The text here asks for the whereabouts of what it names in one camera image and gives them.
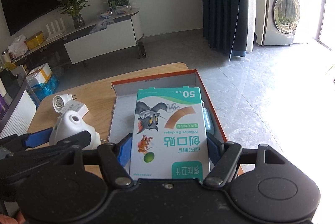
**white cabinet door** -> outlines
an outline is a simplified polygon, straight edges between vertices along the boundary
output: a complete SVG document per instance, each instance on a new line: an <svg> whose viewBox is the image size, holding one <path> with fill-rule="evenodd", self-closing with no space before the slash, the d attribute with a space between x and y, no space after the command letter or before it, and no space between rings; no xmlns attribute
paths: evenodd
<svg viewBox="0 0 335 224"><path fill-rule="evenodd" d="M64 44L72 64L135 45L130 19Z"/></svg>
<svg viewBox="0 0 335 224"><path fill-rule="evenodd" d="M137 13L131 17L131 21L133 22L133 28L135 33L136 41L139 41L143 37L143 31L140 21L140 14Z"/></svg>

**gray tile floor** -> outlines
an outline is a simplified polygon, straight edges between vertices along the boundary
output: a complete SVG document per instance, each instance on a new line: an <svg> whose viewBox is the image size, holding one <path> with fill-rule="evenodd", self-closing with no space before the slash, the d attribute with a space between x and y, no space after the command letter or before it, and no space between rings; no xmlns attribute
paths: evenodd
<svg viewBox="0 0 335 224"><path fill-rule="evenodd" d="M246 148L267 143L311 177L322 194L314 223L323 223L334 196L325 175L331 168L335 91L325 75L333 54L313 40L291 46L261 47L246 57L228 57L210 49L201 30L145 38L147 59L135 48L72 66L57 91L148 67L184 62L195 68L211 97L229 140Z"/></svg>

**white box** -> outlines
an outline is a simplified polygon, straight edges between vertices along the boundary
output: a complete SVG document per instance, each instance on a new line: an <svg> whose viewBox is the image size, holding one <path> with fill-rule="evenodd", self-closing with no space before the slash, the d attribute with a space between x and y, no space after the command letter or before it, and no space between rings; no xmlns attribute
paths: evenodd
<svg viewBox="0 0 335 224"><path fill-rule="evenodd" d="M26 80L30 87L33 87L40 83L47 83L52 75L52 71L47 63L36 67L35 69L31 70L26 76Z"/></svg>
<svg viewBox="0 0 335 224"><path fill-rule="evenodd" d="M202 181L209 172L200 89L138 90L129 173L132 179Z"/></svg>

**dark curtain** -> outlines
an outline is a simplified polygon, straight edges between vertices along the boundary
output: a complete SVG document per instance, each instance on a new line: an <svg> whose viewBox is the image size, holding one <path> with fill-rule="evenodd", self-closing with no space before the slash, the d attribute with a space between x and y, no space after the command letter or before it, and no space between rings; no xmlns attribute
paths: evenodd
<svg viewBox="0 0 335 224"><path fill-rule="evenodd" d="M204 37L209 45L231 56L247 49L248 0L202 0Z"/></svg>

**blue plastic bag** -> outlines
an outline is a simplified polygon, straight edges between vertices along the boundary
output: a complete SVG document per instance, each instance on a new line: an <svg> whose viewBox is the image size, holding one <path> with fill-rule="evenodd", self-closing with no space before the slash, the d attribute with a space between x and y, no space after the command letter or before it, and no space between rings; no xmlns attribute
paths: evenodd
<svg viewBox="0 0 335 224"><path fill-rule="evenodd" d="M32 87L34 93L36 94L39 100L43 100L43 98L52 95L58 87L58 80L54 74L51 75L50 79L47 83L39 83Z"/></svg>

